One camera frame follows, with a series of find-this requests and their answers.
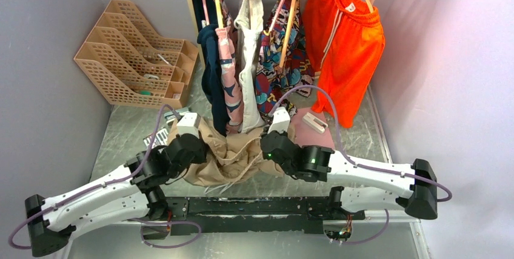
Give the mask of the beige shorts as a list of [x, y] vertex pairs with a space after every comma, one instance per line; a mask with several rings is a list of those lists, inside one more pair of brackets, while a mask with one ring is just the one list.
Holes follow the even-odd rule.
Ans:
[[209, 120], [200, 119], [199, 132], [207, 144], [206, 162], [192, 164], [185, 173], [186, 182], [195, 186], [218, 186], [247, 181], [258, 172], [283, 177], [285, 172], [272, 160], [263, 158], [261, 134], [266, 127], [248, 133], [222, 136]]

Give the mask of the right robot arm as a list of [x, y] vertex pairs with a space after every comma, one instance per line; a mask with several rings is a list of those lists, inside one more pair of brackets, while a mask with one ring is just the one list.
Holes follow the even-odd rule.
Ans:
[[286, 175], [309, 183], [341, 179], [359, 188], [340, 190], [327, 203], [332, 218], [375, 209], [403, 209], [414, 218], [438, 217], [437, 177], [430, 163], [387, 164], [321, 146], [299, 146], [286, 134], [272, 131], [261, 137], [262, 156], [277, 164]]

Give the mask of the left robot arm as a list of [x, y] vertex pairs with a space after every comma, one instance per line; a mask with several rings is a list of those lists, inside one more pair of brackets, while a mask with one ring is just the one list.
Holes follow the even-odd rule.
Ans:
[[30, 250], [50, 255], [91, 230], [124, 220], [170, 221], [183, 205], [171, 205], [162, 186], [192, 164], [206, 161], [200, 136], [176, 135], [167, 146], [137, 153], [125, 164], [80, 188], [55, 197], [25, 200]]

